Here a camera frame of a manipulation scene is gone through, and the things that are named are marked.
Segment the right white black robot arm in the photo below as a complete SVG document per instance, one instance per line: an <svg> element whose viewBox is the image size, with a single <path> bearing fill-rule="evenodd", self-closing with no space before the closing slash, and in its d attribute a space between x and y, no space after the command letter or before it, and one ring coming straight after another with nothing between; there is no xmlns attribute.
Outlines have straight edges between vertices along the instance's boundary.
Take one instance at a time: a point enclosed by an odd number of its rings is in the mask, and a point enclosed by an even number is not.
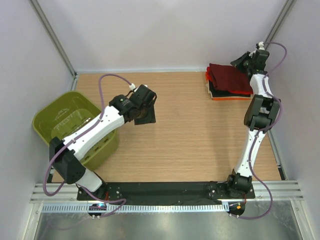
<svg viewBox="0 0 320 240"><path fill-rule="evenodd" d="M253 90L252 100L243 120L247 127L247 138L242 156L225 185L225 192L231 198L240 198L251 192L253 169L260 145L281 109L269 87L268 72L265 71L269 55L270 53L260 46L231 62L233 67L246 74Z"/></svg>

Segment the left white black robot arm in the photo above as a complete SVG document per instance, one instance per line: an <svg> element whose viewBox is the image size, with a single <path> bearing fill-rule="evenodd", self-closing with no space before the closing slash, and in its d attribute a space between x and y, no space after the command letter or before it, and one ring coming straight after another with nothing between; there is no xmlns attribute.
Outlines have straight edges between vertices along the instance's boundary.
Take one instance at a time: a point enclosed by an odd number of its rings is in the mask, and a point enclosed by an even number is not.
<svg viewBox="0 0 320 240"><path fill-rule="evenodd" d="M127 95L115 96L109 104L85 126L73 134L50 141L50 165L68 185L77 184L95 200L106 194L104 181L81 163L81 159L99 141L128 122L135 125L156 122L157 94L142 84Z"/></svg>

